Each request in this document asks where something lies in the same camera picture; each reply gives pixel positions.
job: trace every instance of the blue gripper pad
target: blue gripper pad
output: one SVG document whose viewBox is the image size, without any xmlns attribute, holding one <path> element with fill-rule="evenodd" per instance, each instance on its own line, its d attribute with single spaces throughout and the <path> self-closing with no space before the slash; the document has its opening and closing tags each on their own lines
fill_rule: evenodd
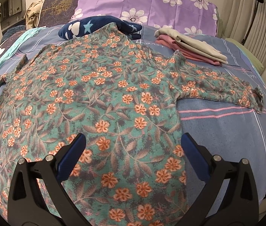
<svg viewBox="0 0 266 226">
<path fill-rule="evenodd" d="M 209 165 L 186 134 L 181 136 L 181 147 L 198 178 L 207 183 L 210 180 Z"/>
<path fill-rule="evenodd" d="M 86 148 L 86 137 L 83 134 L 71 143 L 71 147 L 63 156 L 57 166 L 57 181 L 62 182 L 69 178 L 75 164 Z"/>
</svg>

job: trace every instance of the beige towel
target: beige towel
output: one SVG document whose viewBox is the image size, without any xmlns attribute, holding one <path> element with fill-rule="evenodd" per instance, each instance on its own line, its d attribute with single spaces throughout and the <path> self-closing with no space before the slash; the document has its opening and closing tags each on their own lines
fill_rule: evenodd
<svg viewBox="0 0 266 226">
<path fill-rule="evenodd" d="M 216 50 L 213 46 L 207 44 L 205 41 L 199 41 L 190 38 L 171 28 L 161 28 L 157 30 L 155 32 L 155 37 L 158 37 L 161 34 L 169 35 L 176 41 L 179 46 L 184 47 L 192 52 L 213 59 L 215 61 L 228 64 L 227 57 L 220 51 Z"/>
<path fill-rule="evenodd" d="M 42 4 L 43 0 L 33 2 L 27 9 L 25 13 L 26 30 L 37 27 Z"/>
</svg>

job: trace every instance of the navy star blanket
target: navy star blanket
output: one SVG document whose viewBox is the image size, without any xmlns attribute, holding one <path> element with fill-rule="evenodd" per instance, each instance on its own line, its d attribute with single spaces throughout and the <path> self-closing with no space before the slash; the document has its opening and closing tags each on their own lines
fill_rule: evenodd
<svg viewBox="0 0 266 226">
<path fill-rule="evenodd" d="M 75 37 L 82 37 L 84 35 L 91 34 L 112 22 L 116 23 L 118 30 L 128 36 L 129 39 L 141 39 L 140 34 L 135 34 L 135 32 L 142 29 L 140 24 L 123 21 L 110 15 L 93 16 L 69 22 L 66 25 L 63 25 L 58 32 L 58 35 L 63 39 L 70 40 Z"/>
</svg>

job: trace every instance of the purple pillow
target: purple pillow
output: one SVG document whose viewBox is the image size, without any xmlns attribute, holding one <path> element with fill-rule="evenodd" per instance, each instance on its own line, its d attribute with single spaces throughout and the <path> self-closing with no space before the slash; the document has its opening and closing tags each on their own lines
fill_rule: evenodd
<svg viewBox="0 0 266 226">
<path fill-rule="evenodd" d="M 216 14 L 217 7 L 207 0 L 78 0 L 71 21 L 111 15 L 180 33 L 216 36 Z"/>
</svg>

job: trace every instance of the pink folded shirt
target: pink folded shirt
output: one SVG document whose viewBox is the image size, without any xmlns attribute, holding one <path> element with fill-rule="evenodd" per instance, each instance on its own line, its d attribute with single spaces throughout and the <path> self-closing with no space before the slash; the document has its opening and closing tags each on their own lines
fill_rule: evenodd
<svg viewBox="0 0 266 226">
<path fill-rule="evenodd" d="M 207 57 L 204 57 L 202 55 L 199 55 L 197 53 L 194 53 L 186 48 L 180 47 L 176 41 L 170 37 L 167 34 L 161 34 L 160 36 L 158 36 L 157 40 L 155 41 L 155 43 L 158 43 L 160 45 L 166 46 L 170 49 L 173 50 L 180 50 L 182 52 L 182 54 L 187 58 L 187 59 L 191 59 L 191 60 L 195 60 L 195 61 L 199 61 L 199 62 L 205 62 L 208 64 L 212 64 L 215 66 L 219 66 L 220 62 L 219 61 L 213 61 L 212 59 L 209 59 Z"/>
</svg>

